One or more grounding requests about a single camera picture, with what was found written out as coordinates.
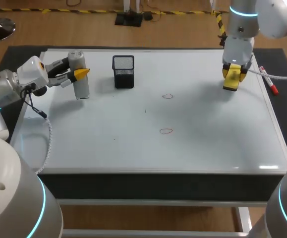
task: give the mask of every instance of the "red marker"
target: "red marker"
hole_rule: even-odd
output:
[[[260,72],[261,73],[265,73],[265,74],[267,74],[267,72],[266,72],[266,70],[264,69],[264,67],[260,67],[259,68],[260,69]],[[271,79],[268,77],[268,76],[263,76],[264,77],[264,79],[266,80],[266,82],[267,82],[267,84],[269,85],[269,87],[271,88],[271,91],[273,92],[273,95],[278,95],[279,94],[279,92],[278,92],[278,90],[277,90],[277,88],[276,88],[276,86],[273,84],[273,82],[271,81]]]

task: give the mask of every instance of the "glowing blue ring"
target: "glowing blue ring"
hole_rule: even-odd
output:
[[[255,13],[255,14],[247,14],[247,13],[238,12],[238,11],[236,11],[236,10],[232,9],[232,7],[231,7],[231,6],[230,6],[229,8],[230,8],[230,10],[231,10],[233,13],[235,13],[235,14],[237,14],[237,15],[239,15],[239,16],[248,16],[248,17],[255,17],[255,16],[258,16],[258,14],[257,14],[257,13]]]
[[[42,185],[42,189],[43,189],[43,206],[42,206],[42,210],[41,210],[41,213],[40,213],[40,216],[38,218],[38,221],[36,222],[34,228],[32,229],[32,231],[30,232],[30,234],[26,237],[26,238],[31,238],[32,235],[34,234],[34,232],[36,231],[36,229],[38,228],[41,220],[42,220],[42,217],[43,217],[43,213],[44,213],[44,209],[45,209],[45,201],[46,201],[46,196],[45,196],[45,188],[44,188],[44,185],[42,183],[42,181],[40,180],[41,182],[41,185]]]
[[[286,215],[286,212],[285,212],[284,209],[283,209],[282,202],[281,202],[280,190],[281,190],[281,184],[280,184],[280,187],[279,187],[279,204],[280,204],[280,207],[281,207],[283,216],[284,216],[284,218],[285,218],[286,221],[287,221],[287,215]]]

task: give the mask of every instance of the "wooden floor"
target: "wooden floor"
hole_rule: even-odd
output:
[[[218,2],[221,9],[228,8],[228,0]],[[150,5],[162,10],[210,9],[207,0],[150,0]],[[65,8],[65,0],[0,0],[0,7]],[[83,0],[78,9],[123,7],[122,0]],[[144,10],[149,9],[144,3]],[[0,60],[8,46],[16,45],[219,47],[216,20],[204,14],[163,15],[157,22],[143,22],[140,28],[115,26],[114,14],[3,12],[0,17],[13,19],[17,27],[10,38],[0,42]],[[223,20],[227,23],[228,15]],[[259,35],[255,47],[283,48],[287,55],[287,38],[270,40]],[[236,230],[231,208],[65,206],[62,210],[65,228]],[[252,221],[257,221],[263,212],[263,208],[250,209]]]

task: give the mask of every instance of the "black mesh pen holder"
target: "black mesh pen holder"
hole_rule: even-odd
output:
[[[115,88],[134,87],[134,56],[113,56]]]

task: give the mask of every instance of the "whiteboard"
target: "whiteboard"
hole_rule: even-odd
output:
[[[50,64],[69,50],[49,49]],[[90,98],[72,85],[33,97],[53,143],[43,173],[285,174],[287,147],[260,76],[223,90],[223,50],[85,50]],[[115,89],[112,58],[134,55],[133,89]],[[252,69],[258,70],[254,59]],[[166,99],[163,95],[171,94]],[[162,129],[172,132],[163,134]],[[45,158],[45,120],[24,107],[11,144],[33,169]]]

